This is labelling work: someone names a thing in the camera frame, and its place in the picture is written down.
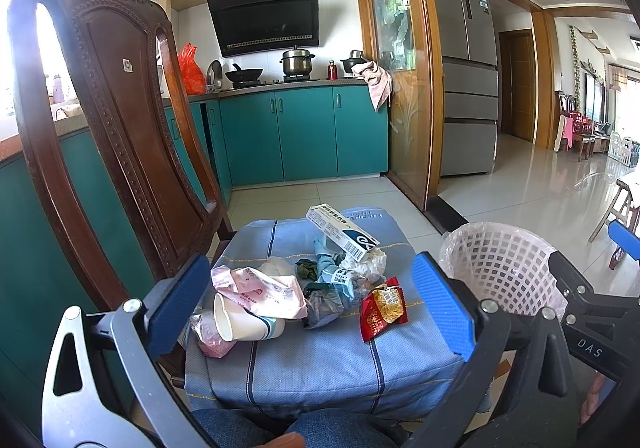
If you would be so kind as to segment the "person's right hand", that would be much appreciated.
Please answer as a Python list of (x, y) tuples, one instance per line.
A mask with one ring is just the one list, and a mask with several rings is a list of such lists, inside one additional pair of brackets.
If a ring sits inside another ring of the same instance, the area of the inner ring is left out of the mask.
[(597, 372), (587, 392), (587, 397), (580, 408), (580, 424), (586, 424), (599, 408), (601, 394), (605, 389), (608, 379)]

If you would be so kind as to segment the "person's left hand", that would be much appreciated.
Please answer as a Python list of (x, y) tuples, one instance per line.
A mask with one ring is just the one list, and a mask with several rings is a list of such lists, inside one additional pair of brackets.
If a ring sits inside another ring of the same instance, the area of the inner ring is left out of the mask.
[(260, 445), (258, 448), (305, 448), (306, 442), (303, 436), (296, 432), (286, 433), (270, 442)]

